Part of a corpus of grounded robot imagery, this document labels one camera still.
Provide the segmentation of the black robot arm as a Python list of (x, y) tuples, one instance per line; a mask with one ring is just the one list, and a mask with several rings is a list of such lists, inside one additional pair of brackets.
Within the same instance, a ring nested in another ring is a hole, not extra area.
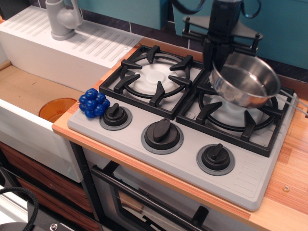
[(220, 70), (228, 56), (234, 52), (256, 56), (258, 43), (263, 35), (256, 32), (239, 20), (240, 14), (247, 18), (253, 15), (244, 11), (242, 0), (215, 0), (212, 3), (210, 16), (186, 16), (182, 35), (185, 38), (199, 41), (203, 46), (203, 64), (206, 71), (214, 67)]

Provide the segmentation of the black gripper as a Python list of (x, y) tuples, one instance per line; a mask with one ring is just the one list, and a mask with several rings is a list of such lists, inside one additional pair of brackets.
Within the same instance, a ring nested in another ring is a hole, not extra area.
[(216, 47), (215, 67), (221, 69), (228, 56), (234, 52), (256, 56), (258, 43), (263, 35), (237, 21), (231, 31), (225, 33), (210, 28), (210, 16), (185, 16), (182, 36), (203, 44), (203, 64), (210, 71), (212, 55)]

